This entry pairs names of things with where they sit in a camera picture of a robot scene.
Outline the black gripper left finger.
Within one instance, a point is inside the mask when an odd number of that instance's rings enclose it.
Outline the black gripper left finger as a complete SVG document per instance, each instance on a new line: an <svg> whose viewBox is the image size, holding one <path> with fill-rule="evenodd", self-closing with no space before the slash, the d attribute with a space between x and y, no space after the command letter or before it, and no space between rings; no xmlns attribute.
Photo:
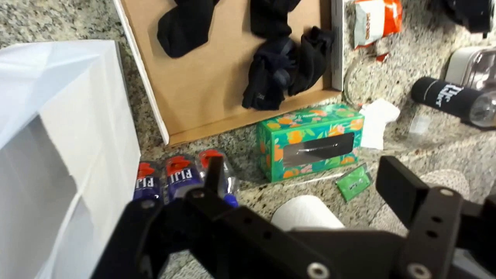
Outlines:
<svg viewBox="0 0 496 279"><path fill-rule="evenodd" d="M218 193L224 162L184 199L131 202L92 279L159 279L174 253L188 252L215 279L331 279L329 260Z"/></svg>

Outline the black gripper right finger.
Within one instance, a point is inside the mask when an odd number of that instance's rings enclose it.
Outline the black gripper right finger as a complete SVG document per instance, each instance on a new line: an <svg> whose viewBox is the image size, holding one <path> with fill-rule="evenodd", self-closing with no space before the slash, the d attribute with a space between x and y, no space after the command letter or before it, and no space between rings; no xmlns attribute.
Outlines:
<svg viewBox="0 0 496 279"><path fill-rule="evenodd" d="M481 279L496 275L496 196L475 204L447 187L430 187L399 159L384 157L377 191L407 227L388 232L297 232L306 278Z"/></svg>

